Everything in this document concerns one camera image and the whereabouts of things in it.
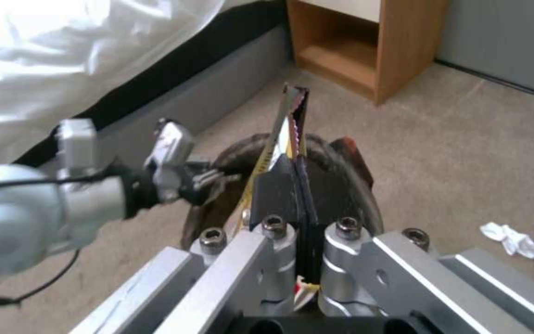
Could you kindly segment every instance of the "beige carpet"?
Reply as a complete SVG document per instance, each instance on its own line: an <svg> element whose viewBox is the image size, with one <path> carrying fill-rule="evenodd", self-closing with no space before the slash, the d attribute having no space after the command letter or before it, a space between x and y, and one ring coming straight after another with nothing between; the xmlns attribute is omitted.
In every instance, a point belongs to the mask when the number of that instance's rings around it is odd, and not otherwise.
<svg viewBox="0 0 534 334"><path fill-rule="evenodd" d="M387 230L422 228L441 252L479 247L534 279L534 261L507 256L478 229L494 221L534 239L534 96L433 65L377 108L290 67L205 131L195 153L214 158L244 136L269 131L284 82L310 87L309 132L356 140L375 176ZM157 251L178 244L186 212L177 203L108 224L55 286L22 309L0 310L0 333L70 330ZM35 287L69 258L0 281L0 294Z"/></svg>

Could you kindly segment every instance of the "black cable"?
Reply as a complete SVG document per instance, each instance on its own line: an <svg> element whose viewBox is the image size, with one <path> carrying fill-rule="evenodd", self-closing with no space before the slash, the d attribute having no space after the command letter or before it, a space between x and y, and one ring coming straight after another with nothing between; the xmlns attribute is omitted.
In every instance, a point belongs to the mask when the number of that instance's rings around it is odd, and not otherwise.
<svg viewBox="0 0 534 334"><path fill-rule="evenodd" d="M49 279L49 281L47 281L46 283L44 283L43 285L41 285L40 287L34 289L34 290L31 290L19 297L16 297L16 298L8 298L8 297L0 297L0 307L1 306L8 306L8 305L16 305L18 307L21 306L21 303L24 301L24 300L27 300L28 298L34 296L35 294L38 294L39 292L41 292L42 290L50 287L51 285L53 285L55 282L59 281L59 279L61 277L63 277L63 275L65 275L70 269L71 267L76 263L78 257L80 256L80 250L76 250L74 252L74 256L71 258L70 262L65 266L65 268L63 268L61 271L59 271L59 273L57 275L55 275L52 279Z"/></svg>
<svg viewBox="0 0 534 334"><path fill-rule="evenodd" d="M65 183L92 183L99 182L108 177L106 169L95 173L93 175L88 175L85 177L74 177L74 178L64 178L64 179L55 179L55 178L43 178L43 179L29 179L29 180L5 180L0 181L0 188L7 188L9 186L27 186L33 184L65 184Z"/></svg>

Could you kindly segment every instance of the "wooden nightstand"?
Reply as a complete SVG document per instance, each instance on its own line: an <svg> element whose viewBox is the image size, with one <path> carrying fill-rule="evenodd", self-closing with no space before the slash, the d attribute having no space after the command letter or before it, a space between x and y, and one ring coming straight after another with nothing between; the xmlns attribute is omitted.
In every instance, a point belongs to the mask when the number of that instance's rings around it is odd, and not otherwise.
<svg viewBox="0 0 534 334"><path fill-rule="evenodd" d="M446 0L287 0L296 64L376 104L434 60Z"/></svg>

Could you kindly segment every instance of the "white tissue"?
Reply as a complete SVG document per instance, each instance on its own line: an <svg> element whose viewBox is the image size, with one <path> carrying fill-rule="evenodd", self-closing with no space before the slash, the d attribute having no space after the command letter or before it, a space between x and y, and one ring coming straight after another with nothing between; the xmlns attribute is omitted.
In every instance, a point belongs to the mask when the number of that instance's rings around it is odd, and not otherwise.
<svg viewBox="0 0 534 334"><path fill-rule="evenodd" d="M486 237L502 242L508 255L519 253L526 258L534 258L534 241L523 233L518 233L508 225L499 226L494 222L482 225L479 230Z"/></svg>

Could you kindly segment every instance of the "white bed sheet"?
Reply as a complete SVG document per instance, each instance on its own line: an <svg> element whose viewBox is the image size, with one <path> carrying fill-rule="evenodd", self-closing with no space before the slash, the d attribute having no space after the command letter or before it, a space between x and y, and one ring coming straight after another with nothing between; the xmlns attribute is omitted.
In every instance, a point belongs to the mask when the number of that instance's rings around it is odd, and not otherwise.
<svg viewBox="0 0 534 334"><path fill-rule="evenodd" d="M0 0L0 163L255 0Z"/></svg>

